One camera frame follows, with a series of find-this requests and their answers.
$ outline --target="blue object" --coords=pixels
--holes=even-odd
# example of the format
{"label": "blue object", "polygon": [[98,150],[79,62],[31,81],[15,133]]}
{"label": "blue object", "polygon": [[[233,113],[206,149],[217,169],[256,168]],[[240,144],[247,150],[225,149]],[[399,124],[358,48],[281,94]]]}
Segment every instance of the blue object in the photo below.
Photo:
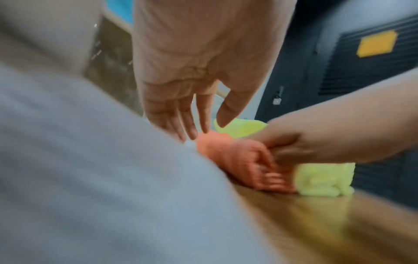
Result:
{"label": "blue object", "polygon": [[133,0],[106,0],[106,7],[124,22],[129,25],[133,24]]}

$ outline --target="louvered vent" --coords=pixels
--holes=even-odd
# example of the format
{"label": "louvered vent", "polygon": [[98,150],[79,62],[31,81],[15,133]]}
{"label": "louvered vent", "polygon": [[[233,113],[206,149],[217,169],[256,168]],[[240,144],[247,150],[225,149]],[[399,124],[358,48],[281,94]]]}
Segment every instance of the louvered vent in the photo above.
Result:
{"label": "louvered vent", "polygon": [[403,172],[405,154],[385,161],[356,165],[352,186],[393,199]]}
{"label": "louvered vent", "polygon": [[[362,37],[395,30],[398,38],[391,53],[359,58]],[[418,16],[378,27],[342,34],[334,48],[318,95],[354,92],[381,80],[411,70],[418,63]]]}

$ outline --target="orange towel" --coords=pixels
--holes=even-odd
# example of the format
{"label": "orange towel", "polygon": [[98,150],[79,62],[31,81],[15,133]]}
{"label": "orange towel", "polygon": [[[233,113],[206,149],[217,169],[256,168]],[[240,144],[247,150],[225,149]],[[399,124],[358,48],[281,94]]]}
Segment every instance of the orange towel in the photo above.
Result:
{"label": "orange towel", "polygon": [[248,187],[292,194],[294,168],[278,167],[267,147],[254,140],[234,140],[228,134],[200,134],[197,151]]}

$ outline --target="folded towel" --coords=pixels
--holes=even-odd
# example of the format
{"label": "folded towel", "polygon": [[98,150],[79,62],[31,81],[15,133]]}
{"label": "folded towel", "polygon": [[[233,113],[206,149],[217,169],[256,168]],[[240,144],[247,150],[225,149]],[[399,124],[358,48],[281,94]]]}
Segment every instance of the folded towel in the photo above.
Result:
{"label": "folded towel", "polygon": [[244,185],[285,194],[296,192],[294,168],[278,167],[267,147],[254,140],[234,140],[228,134],[199,134],[197,151]]}

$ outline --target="orange cloth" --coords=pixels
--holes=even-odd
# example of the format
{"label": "orange cloth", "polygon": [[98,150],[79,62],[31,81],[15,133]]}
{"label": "orange cloth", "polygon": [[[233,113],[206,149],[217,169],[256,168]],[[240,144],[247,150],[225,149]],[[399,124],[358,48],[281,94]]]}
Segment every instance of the orange cloth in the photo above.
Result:
{"label": "orange cloth", "polygon": [[295,193],[294,168],[278,167],[267,147],[254,140],[234,140],[228,134],[200,134],[197,151],[248,187],[256,190]]}

